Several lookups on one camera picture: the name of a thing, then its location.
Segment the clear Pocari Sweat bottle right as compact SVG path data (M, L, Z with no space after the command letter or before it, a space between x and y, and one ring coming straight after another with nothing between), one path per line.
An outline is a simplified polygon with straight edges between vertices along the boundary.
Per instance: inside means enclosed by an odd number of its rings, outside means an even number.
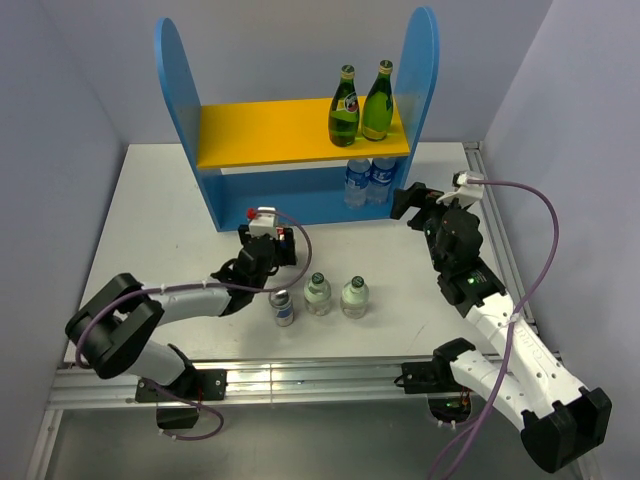
M383 204L387 201L390 187L395 175L396 159L392 157L374 158L372 160L369 185L366 198L370 204Z

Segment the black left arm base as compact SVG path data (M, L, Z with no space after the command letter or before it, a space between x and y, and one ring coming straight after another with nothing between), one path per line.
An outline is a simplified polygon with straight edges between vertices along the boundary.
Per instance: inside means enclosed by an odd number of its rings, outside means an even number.
M226 386L224 369L191 369L169 386L157 386L141 378L134 399L136 403L156 405L156 424L160 429L182 433L197 424L204 412L204 402L225 398Z

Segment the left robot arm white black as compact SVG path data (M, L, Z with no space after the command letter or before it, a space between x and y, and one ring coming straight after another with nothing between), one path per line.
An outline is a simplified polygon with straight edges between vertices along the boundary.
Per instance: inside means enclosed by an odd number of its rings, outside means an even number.
M71 319L67 338L101 379L130 373L156 384L172 399L193 399L200 375L176 346L151 340L164 324L195 317L225 317L247 307L283 266L297 263L293 229L273 235L238 228L242 248L236 258L200 283L151 287L129 273L113 277Z

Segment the small clear bottle right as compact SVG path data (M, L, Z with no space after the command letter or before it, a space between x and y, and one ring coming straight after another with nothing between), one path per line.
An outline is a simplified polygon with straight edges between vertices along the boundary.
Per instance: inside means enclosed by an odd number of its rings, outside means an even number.
M361 276L354 276L341 291L340 307L343 314L352 319L365 315L369 302L369 287Z

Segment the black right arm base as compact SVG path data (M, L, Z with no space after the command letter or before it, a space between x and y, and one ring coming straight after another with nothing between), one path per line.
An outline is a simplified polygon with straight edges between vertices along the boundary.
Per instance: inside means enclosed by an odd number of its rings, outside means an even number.
M407 395L426 395L429 412L444 424L454 426L471 416L470 390L453 379L441 360L402 363L394 385Z

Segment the small clear bottle left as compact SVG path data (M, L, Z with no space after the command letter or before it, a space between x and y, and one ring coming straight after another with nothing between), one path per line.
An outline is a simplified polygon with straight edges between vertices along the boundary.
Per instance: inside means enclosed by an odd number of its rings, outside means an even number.
M314 272L304 286L304 300L307 311L316 316L324 316L331 309L331 285L321 272Z

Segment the silver blue can front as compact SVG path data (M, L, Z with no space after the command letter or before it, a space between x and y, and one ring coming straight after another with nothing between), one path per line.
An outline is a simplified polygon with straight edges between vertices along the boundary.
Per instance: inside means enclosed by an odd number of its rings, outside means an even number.
M271 305L275 322L279 327L288 327L294 322L294 307L290 293L286 289L281 289L269 294L269 304Z

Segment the small clear bottle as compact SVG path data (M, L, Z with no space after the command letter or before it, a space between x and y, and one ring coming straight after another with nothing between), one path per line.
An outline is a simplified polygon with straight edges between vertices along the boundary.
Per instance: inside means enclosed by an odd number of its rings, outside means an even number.
M331 285L321 272L314 272L304 286L304 300L307 311L316 316L324 316L331 309Z
M354 276L341 291L340 307L343 314L352 319L365 315L369 302L369 287L361 276Z

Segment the aluminium mounting rail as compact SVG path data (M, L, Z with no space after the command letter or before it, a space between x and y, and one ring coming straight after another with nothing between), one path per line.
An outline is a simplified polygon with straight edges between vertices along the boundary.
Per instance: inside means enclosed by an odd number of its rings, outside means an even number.
M289 361L199 362L201 369L227 372L225 396L212 401L216 408L240 405L313 404L406 399L394 385L405 362L427 362L420 357L362 357ZM101 380L78 368L59 369L54 375L47 411L152 408L135 400L139 380L122 375Z

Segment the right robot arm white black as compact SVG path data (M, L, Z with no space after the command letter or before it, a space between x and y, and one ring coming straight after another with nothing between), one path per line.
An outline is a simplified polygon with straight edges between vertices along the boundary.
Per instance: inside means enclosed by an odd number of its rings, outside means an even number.
M485 181L459 178L444 193L420 182L393 194L390 216L411 208L408 226L424 234L445 300L501 355L496 367L468 340L438 347L421 372L403 365L406 393L466 387L519 431L529 457L555 473L601 445L612 410L601 388L588 388L546 347L517 310L497 275L480 256L480 220L470 212Z

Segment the blue and yellow wooden shelf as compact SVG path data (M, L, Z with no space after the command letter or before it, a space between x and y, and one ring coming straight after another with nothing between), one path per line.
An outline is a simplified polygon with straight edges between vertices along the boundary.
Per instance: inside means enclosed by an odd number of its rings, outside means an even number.
M329 140L328 98L203 105L174 22L157 21L156 69L164 101L204 203L219 232L233 231L252 207L275 207L305 225L378 220L391 204L349 208L344 161L392 158L393 188L404 186L436 87L439 26L428 6L407 25L396 70L387 138Z

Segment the green glass bottle yellow label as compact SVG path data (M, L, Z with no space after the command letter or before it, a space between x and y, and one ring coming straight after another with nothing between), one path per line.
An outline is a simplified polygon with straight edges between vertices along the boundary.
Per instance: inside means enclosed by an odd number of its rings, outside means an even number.
M370 141L384 140L388 134L393 116L391 74L393 63L382 60L378 75L364 104L362 135Z

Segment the clear Pocari Sweat bottle left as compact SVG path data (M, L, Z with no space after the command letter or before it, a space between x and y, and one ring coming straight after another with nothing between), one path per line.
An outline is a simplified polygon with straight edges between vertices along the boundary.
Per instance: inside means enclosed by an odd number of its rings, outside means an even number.
M361 208L366 203L371 162L368 158L350 159L345 171L344 200L349 208Z

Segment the green glass Perrier bottle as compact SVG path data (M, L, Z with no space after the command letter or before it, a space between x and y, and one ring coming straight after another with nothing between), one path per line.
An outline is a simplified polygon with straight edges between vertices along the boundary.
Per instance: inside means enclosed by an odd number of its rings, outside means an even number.
M338 147L353 144L360 125L359 101L354 78L355 68L349 64L344 65L329 110L329 138Z

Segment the clear pocari sweat bottle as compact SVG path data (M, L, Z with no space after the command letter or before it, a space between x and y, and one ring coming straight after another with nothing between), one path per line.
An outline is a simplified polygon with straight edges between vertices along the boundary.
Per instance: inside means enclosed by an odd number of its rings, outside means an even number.
M370 204L383 204L387 201L390 187L395 175L396 159L392 157L374 158L372 160L369 185L366 198Z
M345 171L344 200L349 208L361 208L366 203L371 162L368 158L350 159Z

